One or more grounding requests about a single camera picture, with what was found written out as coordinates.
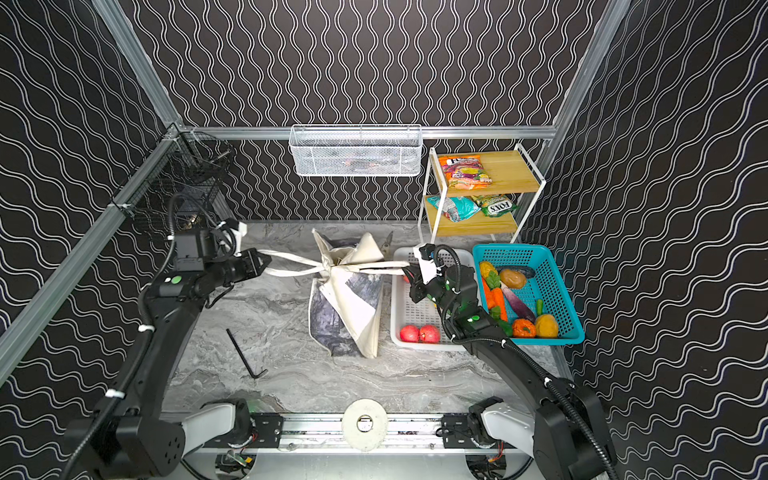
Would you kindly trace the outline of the cream canvas grocery bag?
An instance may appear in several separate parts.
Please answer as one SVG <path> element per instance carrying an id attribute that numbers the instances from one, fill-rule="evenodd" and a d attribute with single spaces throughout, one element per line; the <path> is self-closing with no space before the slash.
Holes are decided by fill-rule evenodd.
<path id="1" fill-rule="evenodd" d="M 267 267 L 275 277 L 306 277 L 311 283 L 308 304 L 310 337 L 332 356 L 373 359 L 378 356 L 384 280 L 401 276 L 406 261 L 388 260 L 389 243 L 365 232 L 358 238 L 332 239 L 312 231 L 320 258 L 265 250 L 273 259 L 301 264 L 302 270 Z"/>

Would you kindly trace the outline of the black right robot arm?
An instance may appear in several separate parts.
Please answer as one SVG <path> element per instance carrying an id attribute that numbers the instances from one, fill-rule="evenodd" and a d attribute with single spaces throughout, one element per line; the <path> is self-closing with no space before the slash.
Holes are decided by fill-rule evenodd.
<path id="1" fill-rule="evenodd" d="M 530 457 L 546 479 L 616 479 L 616 454 L 604 409 L 585 387 L 544 369 L 502 329 L 477 300 L 469 267 L 440 267 L 425 282 L 416 266 L 403 268 L 411 300 L 435 304 L 451 343 L 490 366 L 523 400 L 532 416 Z"/>

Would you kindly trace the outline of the teal white snack bag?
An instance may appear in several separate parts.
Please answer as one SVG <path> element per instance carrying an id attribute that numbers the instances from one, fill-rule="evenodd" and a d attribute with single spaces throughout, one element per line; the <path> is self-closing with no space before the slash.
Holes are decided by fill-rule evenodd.
<path id="1" fill-rule="evenodd" d="M 426 202 L 438 209 L 441 207 L 441 214 L 451 222 L 458 223 L 469 220 L 480 212 L 480 207 L 469 197 L 446 197 L 441 200 L 440 196 L 428 196 Z"/>

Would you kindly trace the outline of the green candy bag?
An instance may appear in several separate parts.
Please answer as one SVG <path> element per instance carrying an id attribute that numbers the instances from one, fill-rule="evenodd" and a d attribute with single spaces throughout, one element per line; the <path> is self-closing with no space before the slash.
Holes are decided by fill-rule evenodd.
<path id="1" fill-rule="evenodd" d="M 518 205 L 506 195 L 479 195 L 472 197 L 480 211 L 489 218 L 498 218 L 514 212 Z"/>

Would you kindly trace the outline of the yellow corn cob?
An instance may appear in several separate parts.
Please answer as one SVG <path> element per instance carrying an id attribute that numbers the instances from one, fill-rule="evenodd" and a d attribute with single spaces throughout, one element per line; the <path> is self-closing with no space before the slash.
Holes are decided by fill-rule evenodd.
<path id="1" fill-rule="evenodd" d="M 483 279 L 487 279 L 490 275 L 497 275 L 498 272 L 492 263 L 488 261 L 482 261 L 478 263 L 478 270 Z"/>

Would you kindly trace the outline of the red apple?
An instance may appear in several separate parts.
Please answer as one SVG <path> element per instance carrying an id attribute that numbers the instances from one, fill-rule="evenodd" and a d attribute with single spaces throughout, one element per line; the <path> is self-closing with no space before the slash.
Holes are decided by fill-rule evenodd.
<path id="1" fill-rule="evenodd" d="M 437 327 L 425 325 L 419 329 L 419 342 L 426 344 L 438 344 L 441 340 L 441 334 Z"/>
<path id="2" fill-rule="evenodd" d="M 420 342 L 420 329 L 414 325 L 405 325 L 399 331 L 399 338 L 406 343 Z"/>

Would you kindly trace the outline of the white plastic fruit basket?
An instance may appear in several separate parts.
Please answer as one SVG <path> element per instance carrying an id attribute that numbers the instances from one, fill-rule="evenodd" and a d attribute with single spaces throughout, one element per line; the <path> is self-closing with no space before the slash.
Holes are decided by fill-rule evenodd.
<path id="1" fill-rule="evenodd" d="M 474 259 L 468 250 L 457 249 L 456 252 L 463 267 L 474 267 Z M 396 249 L 393 258 L 396 261 L 408 261 L 410 264 L 415 265 L 417 270 L 419 269 L 418 261 L 413 253 L 413 247 L 400 247 Z M 434 303 L 427 299 L 422 300 L 420 303 L 414 303 L 411 300 L 409 295 L 410 284 L 405 281 L 404 276 L 393 277 L 391 292 L 390 337 L 396 346 L 425 351 L 465 351 L 461 345 L 451 343 L 444 334 Z M 439 342 L 414 343 L 402 340 L 400 331 L 408 325 L 415 326 L 417 329 L 428 325 L 436 327 L 441 334 Z"/>

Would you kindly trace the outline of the brown kiwi potato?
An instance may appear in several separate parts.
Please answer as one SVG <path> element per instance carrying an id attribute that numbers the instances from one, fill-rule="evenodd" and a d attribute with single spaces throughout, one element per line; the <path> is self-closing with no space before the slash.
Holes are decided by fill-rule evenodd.
<path id="1" fill-rule="evenodd" d="M 527 284 L 527 277 L 519 270 L 503 269 L 499 277 L 500 281 L 510 289 L 522 289 Z"/>

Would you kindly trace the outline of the red apple front left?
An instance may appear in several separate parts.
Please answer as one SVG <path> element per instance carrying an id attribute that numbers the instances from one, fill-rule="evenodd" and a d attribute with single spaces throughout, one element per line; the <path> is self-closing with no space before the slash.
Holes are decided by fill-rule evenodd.
<path id="1" fill-rule="evenodd" d="M 414 325 L 405 325 L 399 331 L 399 338 L 406 343 L 420 342 L 420 329 Z"/>

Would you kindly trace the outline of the black hex key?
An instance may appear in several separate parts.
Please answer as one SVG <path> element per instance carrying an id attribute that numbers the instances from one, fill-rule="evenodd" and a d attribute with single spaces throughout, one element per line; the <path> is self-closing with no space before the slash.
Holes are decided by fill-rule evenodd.
<path id="1" fill-rule="evenodd" d="M 268 369 L 264 368 L 264 369 L 261 369 L 260 371 L 255 371 L 254 368 L 248 362 L 248 359 L 246 358 L 246 356 L 245 356 L 241 346 L 238 344 L 238 342 L 237 342 L 237 340 L 236 340 L 236 338 L 234 336 L 234 333 L 229 328 L 226 328 L 225 332 L 226 332 L 230 342 L 232 343 L 232 346 L 235 349 L 235 352 L 236 352 L 237 356 L 241 360 L 241 362 L 242 362 L 242 364 L 243 364 L 243 366 L 244 366 L 248 376 L 251 379 L 254 379 L 254 380 L 257 380 L 257 379 L 260 379 L 260 378 L 264 377 L 268 373 Z"/>

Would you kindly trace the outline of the green bell pepper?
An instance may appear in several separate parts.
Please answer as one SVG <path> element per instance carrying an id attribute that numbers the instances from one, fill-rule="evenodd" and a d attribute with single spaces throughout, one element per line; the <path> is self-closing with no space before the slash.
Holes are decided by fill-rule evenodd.
<path id="1" fill-rule="evenodd" d="M 504 334 L 506 336 L 508 336 L 508 337 L 513 337 L 514 336 L 513 327 L 512 327 L 512 325 L 509 322 L 501 320 L 501 319 L 496 319 L 495 322 L 503 330 L 503 332 L 504 332 Z"/>

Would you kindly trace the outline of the teal plastic vegetable basket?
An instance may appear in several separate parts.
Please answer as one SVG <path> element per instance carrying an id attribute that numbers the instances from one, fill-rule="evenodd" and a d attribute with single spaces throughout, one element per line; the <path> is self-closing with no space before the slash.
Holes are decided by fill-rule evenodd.
<path id="1" fill-rule="evenodd" d="M 567 346 L 584 341 L 582 324 L 549 249 L 541 245 L 490 243 L 475 245 L 472 255 L 477 279 L 480 279 L 479 263 L 482 261 L 490 262 L 497 269 L 528 267 L 534 271 L 534 276 L 515 294 L 532 311 L 535 311 L 536 301 L 542 300 L 543 313 L 553 315 L 558 323 L 558 337 L 515 339 L 517 344 Z"/>

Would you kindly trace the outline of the yellow potato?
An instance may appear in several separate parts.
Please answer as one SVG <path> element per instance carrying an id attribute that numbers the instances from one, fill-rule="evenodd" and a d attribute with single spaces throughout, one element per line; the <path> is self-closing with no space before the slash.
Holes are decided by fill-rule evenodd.
<path id="1" fill-rule="evenodd" d="M 551 314 L 540 315 L 534 323 L 536 336 L 543 339 L 555 339 L 559 337 L 559 324 Z"/>

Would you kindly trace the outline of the white wooden two-tier shelf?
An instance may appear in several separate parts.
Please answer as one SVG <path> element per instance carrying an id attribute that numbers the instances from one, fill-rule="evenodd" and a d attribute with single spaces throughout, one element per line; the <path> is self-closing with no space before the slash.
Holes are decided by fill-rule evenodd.
<path id="1" fill-rule="evenodd" d="M 440 164 L 443 156 L 434 148 L 429 149 L 417 216 L 421 242 L 433 243 L 445 237 L 494 237 L 501 234 L 508 234 L 511 242 L 518 239 L 547 184 L 544 174 L 520 142 L 510 150 L 473 152 L 471 155 L 480 160 L 489 174 L 492 179 L 490 186 L 473 190 L 450 186 Z M 453 222 L 443 214 L 449 198 L 502 195 L 511 196 L 518 208 L 498 217 L 477 213 L 459 222 Z"/>

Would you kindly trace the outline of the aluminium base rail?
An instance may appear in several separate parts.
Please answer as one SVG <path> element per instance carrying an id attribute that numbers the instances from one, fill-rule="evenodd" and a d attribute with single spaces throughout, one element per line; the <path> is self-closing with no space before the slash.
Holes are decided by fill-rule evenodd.
<path id="1" fill-rule="evenodd" d="M 591 479 L 613 475 L 615 461 L 604 419 L 585 408 L 575 421 L 560 403 L 540 405 L 535 415 L 495 398 L 466 414 L 393 416 L 372 400 L 351 404 L 342 415 L 300 420 L 279 414 L 253 415 L 246 404 L 209 406 L 181 423 L 128 416 L 114 419 L 89 444 L 83 462 L 103 478 L 162 477 L 206 444 L 221 449 L 342 447 L 439 450 L 515 448 L 534 459 L 547 479 Z"/>

